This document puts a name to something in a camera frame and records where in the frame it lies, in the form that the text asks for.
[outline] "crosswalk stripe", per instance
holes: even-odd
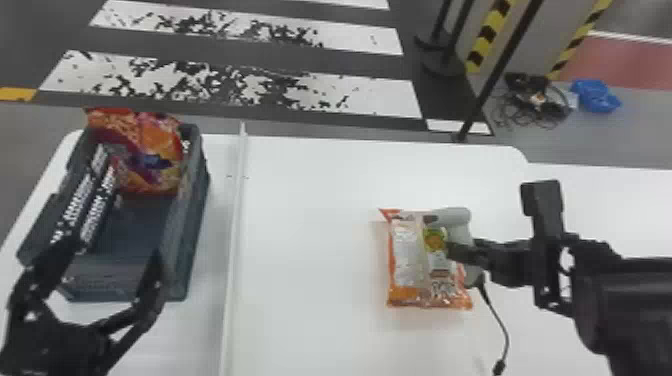
[[[306,1],[311,3],[341,5],[346,7],[379,9],[379,10],[390,9],[389,5],[387,4],[387,0],[291,0],[291,1]]]
[[[362,53],[403,55],[393,28],[301,18],[108,0],[91,26],[280,43]]]
[[[42,91],[422,118],[413,84],[360,76],[68,51]]]
[[[430,131],[459,132],[464,122],[461,120],[457,121],[457,120],[427,119],[426,123],[427,123],[427,129],[429,129]],[[490,128],[488,127],[487,124],[482,122],[475,122],[474,125],[471,127],[469,134],[492,136],[492,131],[490,131]]]

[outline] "snack bag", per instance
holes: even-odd
[[[177,119],[126,108],[92,108],[86,114],[97,141],[114,158],[122,191],[177,192],[184,158]]]
[[[446,234],[426,228],[423,212],[380,209],[389,224],[387,304],[471,309],[464,268],[444,252]]]

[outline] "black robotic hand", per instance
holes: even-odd
[[[45,303],[82,248],[69,236],[35,257],[14,286],[7,309],[0,374],[103,376],[148,331],[165,303],[165,274],[158,251],[147,264],[130,308],[90,325],[60,321]],[[129,330],[119,341],[110,336]]]
[[[607,243],[565,232],[555,180],[523,184],[521,198],[531,239],[448,243],[448,258],[488,270],[499,285],[531,286],[534,304],[573,318],[581,341],[607,357],[614,376],[672,375],[672,259],[624,259]],[[563,252],[574,258],[569,270],[561,266]],[[568,297],[561,294],[563,274]]]

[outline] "cable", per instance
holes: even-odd
[[[508,330],[506,330],[504,322],[497,314],[497,311],[495,311],[495,307],[493,307],[492,302],[490,301],[488,292],[485,290],[485,278],[482,278],[477,283],[478,284],[476,285],[476,288],[478,288],[478,292],[481,293],[483,301],[488,306],[488,308],[490,308],[490,312],[492,312],[492,315],[495,317],[495,320],[497,320],[497,323],[499,324],[499,327],[502,329],[502,333],[504,334],[504,350],[502,351],[502,357],[497,362],[495,362],[494,367],[492,367],[492,374],[494,376],[500,376],[502,373],[504,373],[504,369],[506,368],[506,357],[509,355],[509,347],[511,346],[511,339],[509,338],[509,332]]]
[[[560,124],[560,120],[569,113],[569,99],[556,86],[548,85],[548,89],[555,94],[556,101],[546,102],[541,105],[541,110],[534,105],[527,104],[519,95],[529,95],[515,90],[505,90],[492,97],[495,105],[490,112],[490,119],[498,127],[506,127],[509,130],[513,126],[528,127],[536,126],[542,129],[552,130]]]

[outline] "food package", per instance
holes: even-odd
[[[88,126],[105,145],[127,193],[174,194],[184,158],[174,117],[127,108],[86,110]]]
[[[390,306],[471,309],[464,268],[445,255],[446,232],[427,228],[425,212],[380,209],[389,224]]]

